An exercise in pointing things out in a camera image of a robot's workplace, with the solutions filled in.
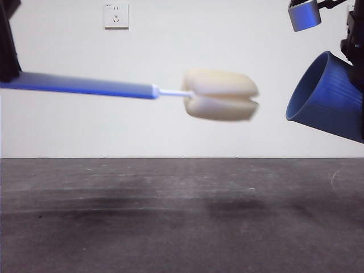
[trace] concrete floor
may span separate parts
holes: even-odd
[[[364,272],[364,159],[1,168],[3,273]]]

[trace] sponge brush head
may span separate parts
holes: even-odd
[[[193,117],[243,121],[250,120],[258,108],[250,99],[258,95],[258,88],[245,75],[193,69],[186,74],[184,89],[195,93],[184,101],[187,113]]]

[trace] wall socket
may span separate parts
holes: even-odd
[[[104,28],[129,28],[129,5],[109,3],[104,6]]]

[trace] cup rim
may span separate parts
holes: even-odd
[[[304,73],[288,103],[286,118],[289,121],[294,120],[298,115],[300,115],[315,95],[315,91],[318,86],[320,86],[324,78],[329,60],[332,56],[333,55],[330,51],[323,52],[313,61]]]

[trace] blue cup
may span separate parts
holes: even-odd
[[[289,101],[286,118],[327,133],[364,143],[363,94],[349,80],[353,67],[331,52],[308,68]]]

